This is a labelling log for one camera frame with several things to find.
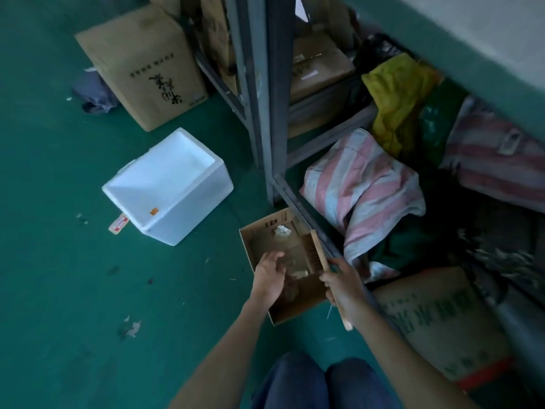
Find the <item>yellow cloth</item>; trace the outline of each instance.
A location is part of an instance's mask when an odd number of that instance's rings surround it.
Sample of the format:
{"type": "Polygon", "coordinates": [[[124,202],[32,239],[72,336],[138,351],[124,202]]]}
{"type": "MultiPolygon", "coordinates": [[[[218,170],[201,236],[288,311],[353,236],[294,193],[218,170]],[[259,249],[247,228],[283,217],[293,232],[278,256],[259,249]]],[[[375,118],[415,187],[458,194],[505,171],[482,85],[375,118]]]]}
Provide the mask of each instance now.
{"type": "Polygon", "coordinates": [[[371,133],[391,156],[415,149],[418,115],[438,83],[437,73],[402,53],[385,61],[361,79],[378,107],[371,133]]]}

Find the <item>blue jeans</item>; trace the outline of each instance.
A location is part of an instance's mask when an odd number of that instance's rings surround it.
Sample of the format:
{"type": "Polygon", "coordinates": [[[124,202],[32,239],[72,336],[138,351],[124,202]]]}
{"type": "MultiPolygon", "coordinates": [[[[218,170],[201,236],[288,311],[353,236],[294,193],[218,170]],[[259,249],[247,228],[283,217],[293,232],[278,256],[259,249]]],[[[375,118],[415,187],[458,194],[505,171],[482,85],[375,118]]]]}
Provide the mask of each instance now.
{"type": "Polygon", "coordinates": [[[351,358],[324,373],[304,353],[281,357],[252,397],[252,409],[400,408],[375,371],[351,358]]]}

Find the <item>striped cloth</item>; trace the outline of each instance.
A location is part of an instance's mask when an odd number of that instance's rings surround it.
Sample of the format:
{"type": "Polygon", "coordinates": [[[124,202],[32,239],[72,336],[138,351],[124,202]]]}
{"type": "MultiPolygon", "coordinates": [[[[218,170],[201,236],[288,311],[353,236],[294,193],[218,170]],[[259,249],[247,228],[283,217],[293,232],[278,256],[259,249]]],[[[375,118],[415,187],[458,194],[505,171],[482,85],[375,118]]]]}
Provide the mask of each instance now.
{"type": "Polygon", "coordinates": [[[460,185],[545,213],[545,149],[513,123],[468,98],[448,137],[440,168],[460,185]]]}
{"type": "Polygon", "coordinates": [[[382,241],[407,214],[424,215],[418,174],[388,155],[364,129],[337,141],[305,174],[305,199],[344,235],[344,258],[382,241]]]}

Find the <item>styrofoam box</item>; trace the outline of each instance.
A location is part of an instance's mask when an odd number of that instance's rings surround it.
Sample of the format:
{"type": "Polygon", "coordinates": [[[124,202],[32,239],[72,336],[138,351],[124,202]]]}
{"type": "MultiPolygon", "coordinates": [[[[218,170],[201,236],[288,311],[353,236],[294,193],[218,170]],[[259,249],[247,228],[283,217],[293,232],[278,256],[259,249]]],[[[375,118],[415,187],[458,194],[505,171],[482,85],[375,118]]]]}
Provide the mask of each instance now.
{"type": "Polygon", "coordinates": [[[142,233],[176,245],[231,193],[233,183],[221,158],[179,128],[102,190],[142,233]]]}

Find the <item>brush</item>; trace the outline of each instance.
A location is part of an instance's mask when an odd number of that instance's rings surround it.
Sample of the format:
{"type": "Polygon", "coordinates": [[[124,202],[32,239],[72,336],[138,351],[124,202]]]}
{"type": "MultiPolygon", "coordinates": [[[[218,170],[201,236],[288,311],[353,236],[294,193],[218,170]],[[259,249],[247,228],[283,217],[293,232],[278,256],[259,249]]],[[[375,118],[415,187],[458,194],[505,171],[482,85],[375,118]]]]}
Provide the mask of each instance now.
{"type": "MultiPolygon", "coordinates": [[[[305,252],[306,261],[309,265],[310,274],[322,274],[323,272],[331,271],[315,230],[312,229],[310,233],[301,235],[301,243],[305,252]]],[[[331,293],[333,294],[333,299],[335,299],[335,293],[331,287],[330,289],[331,293]]],[[[347,331],[352,330],[354,327],[344,317],[344,310],[341,308],[341,305],[337,302],[337,300],[335,300],[335,302],[337,303],[337,308],[339,310],[339,314],[341,315],[344,328],[347,331]]]]}

